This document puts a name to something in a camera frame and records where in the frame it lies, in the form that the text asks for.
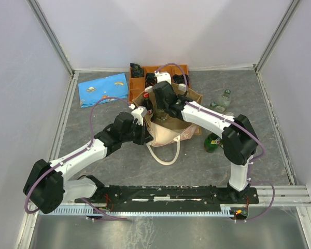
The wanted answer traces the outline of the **burlap canvas tote bag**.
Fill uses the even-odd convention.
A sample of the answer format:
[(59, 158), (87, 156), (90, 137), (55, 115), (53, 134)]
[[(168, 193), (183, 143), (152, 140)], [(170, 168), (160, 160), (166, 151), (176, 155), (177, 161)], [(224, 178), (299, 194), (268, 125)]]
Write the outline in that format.
[[(178, 85), (172, 83), (172, 86), (176, 94), (184, 93), (182, 91), (185, 88), (183, 87), (183, 84)], [(148, 87), (145, 90), (146, 92), (149, 93), (149, 98), (155, 109), (154, 114), (156, 114), (157, 104), (155, 95), (153, 92), (151, 92), (151, 87)], [(145, 91), (142, 91), (137, 96), (133, 97), (132, 99), (133, 104), (137, 106), (142, 105), (144, 92)], [(198, 94), (197, 92), (191, 89), (188, 90), (187, 97), (191, 98), (193, 101), (196, 101), (198, 104), (201, 104), (201, 100), (203, 98), (202, 95)], [(182, 121), (176, 118), (172, 118), (169, 115), (167, 115), (163, 120), (155, 118), (154, 121), (151, 121), (151, 117), (152, 115), (146, 115), (144, 117), (144, 120), (147, 124), (147, 130), (153, 137), (153, 140), (151, 142), (148, 142), (146, 145), (153, 158), (162, 165), (171, 165), (176, 162), (180, 152), (181, 141), (188, 140), (192, 138), (194, 135), (197, 136), (202, 135), (202, 128), (198, 125)], [(162, 161), (156, 156), (156, 154), (152, 150), (153, 147), (162, 147), (172, 143), (174, 144), (176, 143), (177, 147), (176, 147), (176, 154), (171, 161)]]

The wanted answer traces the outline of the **red cap cola bottle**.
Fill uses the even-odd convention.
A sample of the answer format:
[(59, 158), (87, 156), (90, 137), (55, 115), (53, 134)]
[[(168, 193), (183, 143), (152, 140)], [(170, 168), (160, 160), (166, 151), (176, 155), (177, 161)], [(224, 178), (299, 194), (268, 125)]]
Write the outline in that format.
[(147, 113), (149, 115), (153, 114), (153, 104), (150, 100), (150, 95), (148, 92), (144, 92), (143, 93), (143, 102), (142, 102), (142, 106), (144, 106), (147, 110)]

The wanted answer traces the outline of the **clear glass bottle front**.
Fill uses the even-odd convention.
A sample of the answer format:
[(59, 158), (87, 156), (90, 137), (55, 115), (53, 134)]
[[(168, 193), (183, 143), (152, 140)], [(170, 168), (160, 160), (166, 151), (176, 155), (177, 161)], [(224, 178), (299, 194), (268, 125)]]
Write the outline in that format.
[(222, 106), (219, 106), (217, 103), (215, 102), (211, 102), (210, 105), (209, 105), (209, 109), (210, 110), (213, 110), (217, 113), (220, 113), (220, 114), (223, 114), (224, 111), (225, 111), (225, 108), (222, 107)]

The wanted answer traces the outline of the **clear glass bottle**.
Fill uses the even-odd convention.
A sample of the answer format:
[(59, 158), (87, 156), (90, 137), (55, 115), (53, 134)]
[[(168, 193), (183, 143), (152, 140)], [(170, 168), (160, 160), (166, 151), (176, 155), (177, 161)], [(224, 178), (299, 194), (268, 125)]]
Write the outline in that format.
[(168, 114), (163, 109), (157, 109), (155, 111), (155, 121), (157, 123), (166, 123)]
[(231, 103), (231, 90), (225, 89), (221, 96), (218, 98), (218, 105), (227, 109)]
[(222, 107), (222, 106), (219, 106), (217, 103), (215, 102), (211, 102), (210, 105), (209, 105), (209, 109), (210, 110), (213, 110), (217, 113), (220, 113), (220, 114), (223, 114), (224, 111), (225, 111), (225, 108)]

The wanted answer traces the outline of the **dark green yellow-label bottle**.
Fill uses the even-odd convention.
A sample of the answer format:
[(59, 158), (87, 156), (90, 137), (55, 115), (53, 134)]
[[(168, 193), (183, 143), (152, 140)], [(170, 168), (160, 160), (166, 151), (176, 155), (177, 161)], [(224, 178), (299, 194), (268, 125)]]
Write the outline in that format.
[(210, 133), (204, 140), (204, 150), (207, 153), (213, 153), (220, 145), (221, 138), (214, 133)]

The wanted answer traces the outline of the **red beverage can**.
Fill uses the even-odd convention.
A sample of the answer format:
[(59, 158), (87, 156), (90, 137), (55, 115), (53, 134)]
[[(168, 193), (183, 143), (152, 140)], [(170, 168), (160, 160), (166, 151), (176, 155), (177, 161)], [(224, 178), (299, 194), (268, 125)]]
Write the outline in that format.
[(226, 112), (224, 113), (226, 116), (231, 116), (231, 117), (235, 117), (235, 115), (232, 112)]

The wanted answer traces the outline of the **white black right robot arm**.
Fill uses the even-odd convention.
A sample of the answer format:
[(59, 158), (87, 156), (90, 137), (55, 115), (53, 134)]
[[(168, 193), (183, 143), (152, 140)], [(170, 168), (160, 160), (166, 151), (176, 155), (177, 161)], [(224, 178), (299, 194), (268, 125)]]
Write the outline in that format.
[(250, 185), (249, 164), (258, 145), (249, 119), (244, 115), (226, 116), (204, 108), (186, 95), (176, 94), (167, 81), (157, 83), (152, 91), (157, 107), (170, 117), (196, 124), (222, 140), (224, 155), (231, 162), (228, 198), (234, 203), (245, 199)]

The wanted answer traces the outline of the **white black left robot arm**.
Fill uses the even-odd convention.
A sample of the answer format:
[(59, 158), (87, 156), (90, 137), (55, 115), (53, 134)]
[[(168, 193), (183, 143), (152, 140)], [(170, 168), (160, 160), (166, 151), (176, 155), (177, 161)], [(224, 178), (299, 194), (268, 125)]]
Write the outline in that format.
[(102, 160), (123, 143), (143, 145), (153, 138), (144, 123), (147, 110), (138, 107), (131, 113), (121, 112), (112, 124), (97, 133), (90, 142), (61, 158), (33, 165), (23, 192), (26, 203), (33, 202), (44, 214), (51, 213), (61, 203), (79, 198), (100, 202), (104, 197), (103, 184), (93, 176), (71, 180), (76, 173), (90, 164)]

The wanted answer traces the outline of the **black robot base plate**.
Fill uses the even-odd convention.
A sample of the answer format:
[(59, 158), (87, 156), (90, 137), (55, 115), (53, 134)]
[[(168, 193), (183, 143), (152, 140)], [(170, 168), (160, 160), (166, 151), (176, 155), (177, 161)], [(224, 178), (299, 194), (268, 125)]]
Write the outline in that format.
[(109, 206), (113, 212), (217, 212), (222, 204), (258, 204), (257, 190), (248, 187), (243, 194), (230, 186), (119, 186), (100, 187), (87, 199)]

